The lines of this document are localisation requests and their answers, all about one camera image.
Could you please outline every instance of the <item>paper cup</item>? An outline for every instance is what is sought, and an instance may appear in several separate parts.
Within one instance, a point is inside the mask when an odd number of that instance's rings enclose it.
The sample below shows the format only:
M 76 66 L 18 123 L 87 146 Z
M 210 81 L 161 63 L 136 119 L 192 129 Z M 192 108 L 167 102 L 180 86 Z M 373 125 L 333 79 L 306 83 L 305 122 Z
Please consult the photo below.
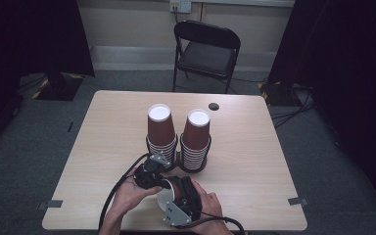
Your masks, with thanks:
M 148 111 L 148 139 L 155 146 L 167 146 L 175 138 L 172 114 L 164 104 L 153 105 Z
M 187 117 L 183 141 L 191 150 L 203 150 L 209 143 L 210 115 L 205 110 L 192 110 Z

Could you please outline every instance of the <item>chair backrest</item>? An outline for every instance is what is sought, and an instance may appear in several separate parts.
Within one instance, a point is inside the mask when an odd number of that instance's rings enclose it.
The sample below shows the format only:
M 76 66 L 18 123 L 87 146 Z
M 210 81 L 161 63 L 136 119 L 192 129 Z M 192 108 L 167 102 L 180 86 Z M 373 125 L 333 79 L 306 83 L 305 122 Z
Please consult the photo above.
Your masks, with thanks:
M 216 47 L 240 49 L 240 38 L 235 32 L 226 27 L 194 21 L 183 21 L 176 24 L 173 32 L 178 43 L 180 38 L 182 38 Z

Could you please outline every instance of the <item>black curtain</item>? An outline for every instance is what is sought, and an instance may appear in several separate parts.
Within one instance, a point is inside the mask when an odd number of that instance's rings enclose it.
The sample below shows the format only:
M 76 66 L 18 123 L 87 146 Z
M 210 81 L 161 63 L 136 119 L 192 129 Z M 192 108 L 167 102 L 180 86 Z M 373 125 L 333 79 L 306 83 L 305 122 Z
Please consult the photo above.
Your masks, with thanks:
M 94 76 L 76 1 L 0 0 L 0 129 L 20 78 L 47 70 Z
M 376 189 L 376 1 L 297 0 L 268 80 L 314 88 L 341 148 Z

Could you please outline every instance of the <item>chair seat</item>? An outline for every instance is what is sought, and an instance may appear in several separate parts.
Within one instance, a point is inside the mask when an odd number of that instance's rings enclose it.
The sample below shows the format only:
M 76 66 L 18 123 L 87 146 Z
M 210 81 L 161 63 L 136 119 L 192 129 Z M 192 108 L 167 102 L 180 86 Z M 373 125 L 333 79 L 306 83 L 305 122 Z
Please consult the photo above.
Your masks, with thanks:
M 178 66 L 202 73 L 228 76 L 234 64 L 235 51 L 207 44 L 190 42 Z

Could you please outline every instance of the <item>black chair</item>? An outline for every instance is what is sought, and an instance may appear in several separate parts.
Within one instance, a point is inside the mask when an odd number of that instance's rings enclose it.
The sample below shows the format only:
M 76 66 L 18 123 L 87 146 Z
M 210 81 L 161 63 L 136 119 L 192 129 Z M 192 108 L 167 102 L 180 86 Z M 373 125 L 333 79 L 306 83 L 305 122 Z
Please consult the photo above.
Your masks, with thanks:
M 173 29 L 176 39 L 175 66 L 172 92 L 176 87 L 177 71 L 188 72 L 227 80 L 224 93 L 228 92 L 231 77 L 240 50 L 240 38 L 232 30 L 208 23 L 184 21 Z M 183 48 L 182 40 L 187 41 Z

